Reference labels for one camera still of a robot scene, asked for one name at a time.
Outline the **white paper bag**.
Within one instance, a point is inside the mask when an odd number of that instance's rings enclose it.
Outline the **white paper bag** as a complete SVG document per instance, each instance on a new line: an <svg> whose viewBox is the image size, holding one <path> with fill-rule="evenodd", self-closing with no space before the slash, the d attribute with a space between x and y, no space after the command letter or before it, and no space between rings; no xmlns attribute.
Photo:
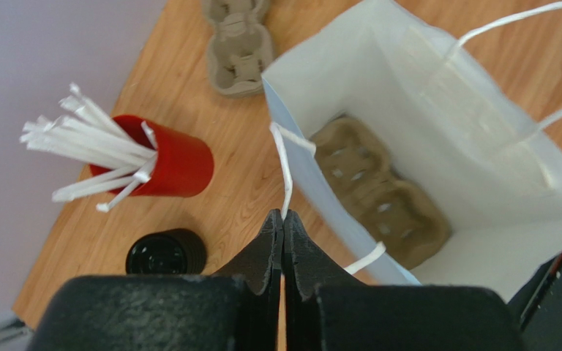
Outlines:
<svg viewBox="0 0 562 351"><path fill-rule="evenodd" d="M298 186L357 256L376 245L296 144L341 113L388 148L394 169L444 212L451 238L417 268L394 251L369 265L381 284L487 287L511 299L562 251L562 151L508 99L463 40L394 1L362 1L263 73L286 189Z"/></svg>

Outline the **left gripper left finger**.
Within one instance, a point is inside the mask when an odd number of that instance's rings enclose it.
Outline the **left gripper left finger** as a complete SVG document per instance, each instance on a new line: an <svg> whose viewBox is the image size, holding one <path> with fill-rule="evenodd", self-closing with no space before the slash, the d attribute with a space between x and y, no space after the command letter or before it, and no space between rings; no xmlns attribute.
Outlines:
<svg viewBox="0 0 562 351"><path fill-rule="evenodd" d="M210 276L79 276L53 296L30 350L275 350L283 221Z"/></svg>

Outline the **pulp cup carrier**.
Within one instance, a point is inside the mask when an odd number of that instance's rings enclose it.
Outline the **pulp cup carrier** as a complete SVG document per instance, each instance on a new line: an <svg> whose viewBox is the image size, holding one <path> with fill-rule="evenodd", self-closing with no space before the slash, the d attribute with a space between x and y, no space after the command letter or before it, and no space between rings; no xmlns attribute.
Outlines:
<svg viewBox="0 0 562 351"><path fill-rule="evenodd" d="M452 229L414 182L397 173L386 144L358 119L341 116L316 132L315 161L342 207L402 267L434 256Z"/></svg>

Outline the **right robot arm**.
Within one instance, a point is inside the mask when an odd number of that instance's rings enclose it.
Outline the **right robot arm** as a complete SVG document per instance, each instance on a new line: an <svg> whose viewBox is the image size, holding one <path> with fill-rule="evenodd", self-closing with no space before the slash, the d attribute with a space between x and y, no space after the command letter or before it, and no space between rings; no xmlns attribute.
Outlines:
<svg viewBox="0 0 562 351"><path fill-rule="evenodd" d="M562 350L562 253L539 266L508 306L528 350Z"/></svg>

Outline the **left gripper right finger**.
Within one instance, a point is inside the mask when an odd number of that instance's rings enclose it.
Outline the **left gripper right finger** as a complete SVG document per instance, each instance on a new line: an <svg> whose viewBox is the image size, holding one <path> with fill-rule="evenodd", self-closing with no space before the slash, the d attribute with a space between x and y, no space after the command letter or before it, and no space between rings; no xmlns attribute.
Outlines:
<svg viewBox="0 0 562 351"><path fill-rule="evenodd" d="M503 300L480 287L368 285L283 223L289 350L524 350Z"/></svg>

